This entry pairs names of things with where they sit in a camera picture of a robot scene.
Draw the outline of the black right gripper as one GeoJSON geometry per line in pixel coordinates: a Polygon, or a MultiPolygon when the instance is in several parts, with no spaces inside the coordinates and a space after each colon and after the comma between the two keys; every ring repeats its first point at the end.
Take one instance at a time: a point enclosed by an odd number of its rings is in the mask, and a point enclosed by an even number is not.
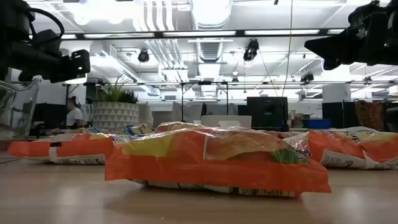
{"type": "Polygon", "coordinates": [[[349,26],[336,35],[307,40],[304,47],[323,58],[323,68],[361,62],[392,63],[392,3],[379,0],[357,7],[348,16],[349,26]]]}

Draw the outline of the orange Maruchan noodle pack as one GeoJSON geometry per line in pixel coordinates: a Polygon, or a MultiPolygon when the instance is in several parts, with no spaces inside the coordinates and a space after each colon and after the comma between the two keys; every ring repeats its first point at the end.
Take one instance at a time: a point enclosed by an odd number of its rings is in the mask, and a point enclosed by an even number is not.
{"type": "Polygon", "coordinates": [[[105,179],[275,197],[331,191],[321,164],[276,136],[240,128],[184,128],[120,142],[106,153],[105,179]]]}
{"type": "Polygon", "coordinates": [[[327,168],[398,169],[398,133],[365,127],[310,131],[308,148],[327,168]]]}
{"type": "Polygon", "coordinates": [[[59,134],[35,141],[13,141],[8,153],[12,156],[54,164],[103,165],[105,155],[114,143],[105,134],[59,134]]]}
{"type": "Polygon", "coordinates": [[[184,123],[180,121],[172,121],[161,123],[155,128],[155,133],[187,133],[187,132],[197,132],[197,133],[211,133],[217,130],[218,127],[208,127],[201,124],[194,123],[184,123]]]}

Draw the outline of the red Maruchan noodle pack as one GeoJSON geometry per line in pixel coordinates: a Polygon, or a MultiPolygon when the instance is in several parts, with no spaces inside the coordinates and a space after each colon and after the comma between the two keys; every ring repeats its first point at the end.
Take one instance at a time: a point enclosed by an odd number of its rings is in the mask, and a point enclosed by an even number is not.
{"type": "Polygon", "coordinates": [[[346,129],[316,129],[284,138],[296,152],[320,162],[325,151],[364,159],[361,142],[379,131],[363,126],[346,129]]]}
{"type": "Polygon", "coordinates": [[[232,127],[229,128],[230,131],[236,131],[239,134],[243,134],[245,136],[249,136],[253,138],[254,136],[274,136],[280,139],[292,137],[301,134],[299,131],[268,131],[268,130],[255,130],[255,129],[248,129],[244,127],[232,127]]]}

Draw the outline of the clear plastic bin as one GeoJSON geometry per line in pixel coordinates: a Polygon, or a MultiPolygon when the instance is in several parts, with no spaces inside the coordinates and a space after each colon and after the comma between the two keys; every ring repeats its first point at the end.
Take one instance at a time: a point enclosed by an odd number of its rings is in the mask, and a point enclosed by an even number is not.
{"type": "Polygon", "coordinates": [[[39,78],[30,83],[0,81],[0,141],[28,137],[40,83],[39,78]]]}

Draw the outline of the person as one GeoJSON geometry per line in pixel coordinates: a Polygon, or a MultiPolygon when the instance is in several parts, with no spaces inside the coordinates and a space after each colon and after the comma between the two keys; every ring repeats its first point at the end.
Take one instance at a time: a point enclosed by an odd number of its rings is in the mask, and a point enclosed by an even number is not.
{"type": "Polygon", "coordinates": [[[67,100],[67,110],[66,126],[70,129],[83,127],[83,113],[77,107],[75,96],[67,100]]]}

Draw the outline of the black background cabinet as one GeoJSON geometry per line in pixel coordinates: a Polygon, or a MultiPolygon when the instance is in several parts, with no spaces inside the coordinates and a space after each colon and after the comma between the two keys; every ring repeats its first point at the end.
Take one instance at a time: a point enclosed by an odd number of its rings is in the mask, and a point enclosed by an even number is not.
{"type": "Polygon", "coordinates": [[[359,125],[355,103],[349,101],[322,103],[322,118],[330,120],[332,128],[350,128],[359,125]]]}

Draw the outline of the blue background bin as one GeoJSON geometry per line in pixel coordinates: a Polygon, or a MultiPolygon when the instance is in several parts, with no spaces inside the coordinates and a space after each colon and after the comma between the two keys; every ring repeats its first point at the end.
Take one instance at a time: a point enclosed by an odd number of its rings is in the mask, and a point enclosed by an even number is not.
{"type": "Polygon", "coordinates": [[[304,119],[303,126],[308,129],[329,129],[331,128],[329,119],[304,119]]]}

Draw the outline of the orange patterned fabric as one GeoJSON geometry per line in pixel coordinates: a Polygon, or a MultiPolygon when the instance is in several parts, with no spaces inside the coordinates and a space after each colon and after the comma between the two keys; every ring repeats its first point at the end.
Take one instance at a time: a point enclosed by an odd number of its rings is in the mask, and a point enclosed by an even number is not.
{"type": "Polygon", "coordinates": [[[361,126],[384,131],[384,104],[380,102],[356,101],[355,111],[361,126]]]}

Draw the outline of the succulent in white patterned pot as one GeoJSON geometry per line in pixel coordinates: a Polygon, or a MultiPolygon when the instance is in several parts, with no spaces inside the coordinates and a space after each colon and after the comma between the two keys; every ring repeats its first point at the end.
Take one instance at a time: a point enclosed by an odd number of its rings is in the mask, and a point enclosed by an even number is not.
{"type": "Polygon", "coordinates": [[[114,82],[102,79],[101,93],[93,103],[93,127],[98,129],[123,129],[138,124],[138,97],[132,90],[124,89],[131,83],[119,75],[114,82]]]}

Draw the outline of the black background monitor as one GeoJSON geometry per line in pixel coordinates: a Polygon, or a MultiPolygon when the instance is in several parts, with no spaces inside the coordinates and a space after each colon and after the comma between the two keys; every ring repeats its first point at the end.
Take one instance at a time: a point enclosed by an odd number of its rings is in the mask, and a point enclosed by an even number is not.
{"type": "Polygon", "coordinates": [[[248,97],[247,115],[251,116],[252,129],[288,131],[288,102],[286,97],[248,97]]]}

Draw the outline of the black beam with light strips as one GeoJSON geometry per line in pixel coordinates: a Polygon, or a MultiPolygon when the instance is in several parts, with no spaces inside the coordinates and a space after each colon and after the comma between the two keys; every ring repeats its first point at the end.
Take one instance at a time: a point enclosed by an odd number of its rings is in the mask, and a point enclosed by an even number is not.
{"type": "Polygon", "coordinates": [[[196,38],[243,38],[243,37],[318,37],[336,35],[344,28],[321,29],[263,29],[263,30],[175,30],[153,32],[102,32],[69,33],[63,40],[123,40],[123,39],[196,39],[196,38]]]}

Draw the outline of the white plastic bin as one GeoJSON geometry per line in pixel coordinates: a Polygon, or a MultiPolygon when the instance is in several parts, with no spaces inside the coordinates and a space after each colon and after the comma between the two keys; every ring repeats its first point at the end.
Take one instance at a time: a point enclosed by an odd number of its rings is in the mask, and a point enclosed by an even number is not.
{"type": "Polygon", "coordinates": [[[204,115],[201,124],[208,127],[242,127],[251,129],[252,117],[240,115],[204,115]]]}

